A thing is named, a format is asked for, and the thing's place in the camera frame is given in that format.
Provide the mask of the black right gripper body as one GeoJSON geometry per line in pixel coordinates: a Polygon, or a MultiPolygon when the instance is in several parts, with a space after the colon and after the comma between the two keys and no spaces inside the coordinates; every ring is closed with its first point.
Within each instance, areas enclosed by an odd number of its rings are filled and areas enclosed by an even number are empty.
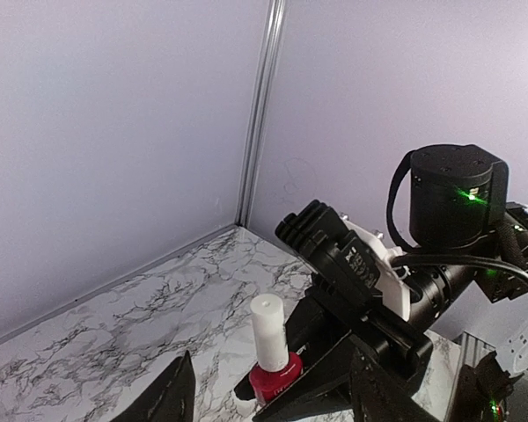
{"type": "Polygon", "coordinates": [[[326,286],[305,290],[287,320],[286,333],[292,351],[333,345],[348,335],[405,391],[420,389],[433,352],[428,336],[383,306],[380,294],[352,302],[326,286]]]}

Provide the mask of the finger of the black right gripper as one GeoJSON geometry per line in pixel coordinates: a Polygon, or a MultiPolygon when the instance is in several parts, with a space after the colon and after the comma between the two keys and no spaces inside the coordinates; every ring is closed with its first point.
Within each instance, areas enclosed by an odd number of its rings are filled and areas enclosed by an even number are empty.
{"type": "Polygon", "coordinates": [[[304,372],[253,421],[297,421],[351,408],[350,367],[356,344],[350,334],[340,339],[314,339],[298,350],[304,372]]]}
{"type": "Polygon", "coordinates": [[[349,379],[354,421],[437,421],[359,349],[353,353],[349,379]]]}

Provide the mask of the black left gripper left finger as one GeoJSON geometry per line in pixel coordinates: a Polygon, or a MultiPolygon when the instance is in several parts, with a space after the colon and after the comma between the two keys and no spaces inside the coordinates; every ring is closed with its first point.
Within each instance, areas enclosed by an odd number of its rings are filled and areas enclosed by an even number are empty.
{"type": "Polygon", "coordinates": [[[186,351],[147,387],[113,422],[192,422],[194,419],[195,374],[186,351]]]}

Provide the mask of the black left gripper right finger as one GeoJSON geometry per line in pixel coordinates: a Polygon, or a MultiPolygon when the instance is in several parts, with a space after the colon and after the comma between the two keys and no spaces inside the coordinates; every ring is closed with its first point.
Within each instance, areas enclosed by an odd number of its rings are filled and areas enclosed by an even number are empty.
{"type": "Polygon", "coordinates": [[[502,369],[496,351],[485,355],[475,367],[463,365],[445,421],[506,421],[509,416],[506,399],[514,386],[515,378],[502,369]]]}

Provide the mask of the red nail polish bottle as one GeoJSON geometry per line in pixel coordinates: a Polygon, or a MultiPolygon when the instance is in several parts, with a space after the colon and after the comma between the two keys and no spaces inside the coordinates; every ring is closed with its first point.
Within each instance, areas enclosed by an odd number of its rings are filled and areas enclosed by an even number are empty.
{"type": "Polygon", "coordinates": [[[264,406],[296,381],[304,365],[297,353],[289,351],[282,299],[257,295],[250,310],[257,363],[249,373],[249,382],[258,404],[264,406]]]}

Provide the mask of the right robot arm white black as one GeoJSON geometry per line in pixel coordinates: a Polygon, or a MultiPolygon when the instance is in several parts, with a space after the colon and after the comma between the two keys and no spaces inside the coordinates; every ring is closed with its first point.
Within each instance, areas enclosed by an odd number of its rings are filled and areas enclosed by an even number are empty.
{"type": "Polygon", "coordinates": [[[528,294],[528,213],[507,199],[509,168],[476,145],[407,152],[388,204],[410,182],[410,238],[385,212],[392,247],[311,201],[276,237],[312,270],[290,316],[251,305],[258,360],[234,389],[258,421],[350,410],[356,421],[429,421],[414,401],[435,351],[428,330],[476,284],[490,302],[528,294]]]}

